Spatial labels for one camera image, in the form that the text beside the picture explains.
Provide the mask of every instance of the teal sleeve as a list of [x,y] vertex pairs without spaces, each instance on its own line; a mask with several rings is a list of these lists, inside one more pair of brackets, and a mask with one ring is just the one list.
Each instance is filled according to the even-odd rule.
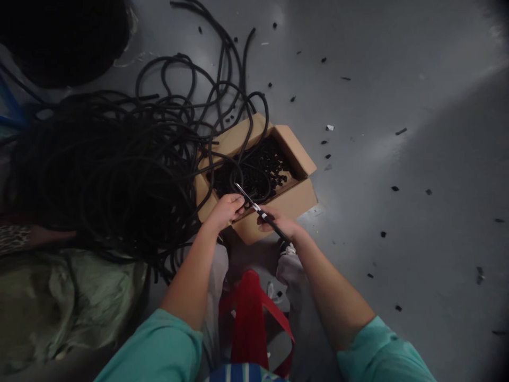
[[417,350],[376,317],[337,354],[339,368],[349,382],[435,382]]
[[162,309],[122,346],[95,382],[191,382],[198,374],[203,334]]

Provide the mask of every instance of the floor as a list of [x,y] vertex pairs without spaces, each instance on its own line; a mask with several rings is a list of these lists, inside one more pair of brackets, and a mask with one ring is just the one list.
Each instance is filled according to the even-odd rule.
[[[412,342],[437,380],[492,380],[507,345],[507,337],[492,331],[506,330],[509,318],[503,3],[203,2],[240,47],[257,28],[248,90],[265,92],[271,122],[289,125],[318,166],[311,178],[319,204],[299,223],[383,320]],[[56,100],[98,88],[132,93],[144,63],[177,52],[215,71],[220,42],[198,16],[167,0],[134,0],[133,10],[138,31],[117,67],[79,89],[42,94]],[[175,92],[188,86],[186,73],[175,70]],[[156,91],[156,84],[154,77],[144,89]],[[327,124],[334,131],[326,132]],[[237,250],[232,266],[260,265],[257,255],[274,240]],[[486,277],[481,285],[478,266]],[[154,292],[153,305],[161,293]],[[8,380],[92,380],[111,352],[71,353]]]

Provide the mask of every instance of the forearm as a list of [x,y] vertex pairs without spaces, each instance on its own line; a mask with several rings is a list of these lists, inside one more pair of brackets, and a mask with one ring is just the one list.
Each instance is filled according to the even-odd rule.
[[330,343],[336,351],[348,348],[375,313],[307,232],[302,230],[293,244],[308,277]]
[[189,253],[168,287],[161,309],[200,330],[207,306],[208,280],[218,232],[201,226]]

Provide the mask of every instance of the hand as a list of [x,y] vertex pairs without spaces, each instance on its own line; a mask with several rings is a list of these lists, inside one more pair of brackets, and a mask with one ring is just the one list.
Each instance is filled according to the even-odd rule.
[[221,232],[228,227],[230,220],[240,218],[244,213],[244,197],[239,194],[223,195],[219,202],[207,217],[203,225],[211,227],[214,231]]
[[[283,231],[283,233],[287,235],[288,239],[291,241],[293,241],[300,233],[305,232],[296,221],[287,218],[279,210],[269,206],[260,206],[260,208],[274,220],[274,223],[281,228],[281,231]],[[258,217],[257,224],[259,225],[258,230],[261,232],[273,231],[272,227],[267,224],[261,216]]]

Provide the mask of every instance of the coiled black hose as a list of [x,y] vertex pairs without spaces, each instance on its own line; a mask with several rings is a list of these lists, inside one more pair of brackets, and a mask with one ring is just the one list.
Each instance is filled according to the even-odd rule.
[[[167,283],[176,272],[177,250],[190,245],[188,240],[200,227],[197,214],[212,193],[214,170],[230,162],[234,164],[231,183],[242,184],[241,164],[256,152],[269,120],[264,95],[245,90],[247,52],[255,29],[247,38],[241,63],[233,40],[203,5],[197,0],[171,4],[201,15],[216,30],[222,41],[216,79],[190,57],[177,54],[145,65],[136,79],[134,97],[102,90],[73,95],[58,104],[36,98],[41,109],[54,114],[46,120],[35,118],[34,126],[17,136],[4,189],[10,211],[32,213],[38,224],[51,230],[78,230],[81,243],[85,238],[87,246],[95,246],[95,252],[108,261],[145,261]],[[191,70],[187,95],[173,94],[166,81],[166,71],[174,64]],[[231,81],[234,64],[241,73],[238,86]],[[161,67],[167,94],[142,95],[144,75],[156,65]],[[226,78],[222,79],[224,65]],[[0,70],[15,78],[5,66]],[[198,74],[212,89],[205,102],[192,104]],[[235,96],[223,111],[221,101],[229,90]],[[265,130],[257,145],[245,152],[256,112],[254,97],[264,104]],[[223,119],[238,101],[236,119],[225,126]],[[204,121],[210,108],[217,113],[213,124]],[[214,152],[214,137],[235,126],[244,112],[250,128],[236,160]],[[200,128],[210,133],[199,135]],[[222,159],[214,163],[213,156]],[[210,165],[198,169],[205,157]],[[210,187],[197,205],[194,178],[203,172],[209,173]],[[233,184],[231,190],[236,192]],[[168,257],[169,269],[165,266]]]

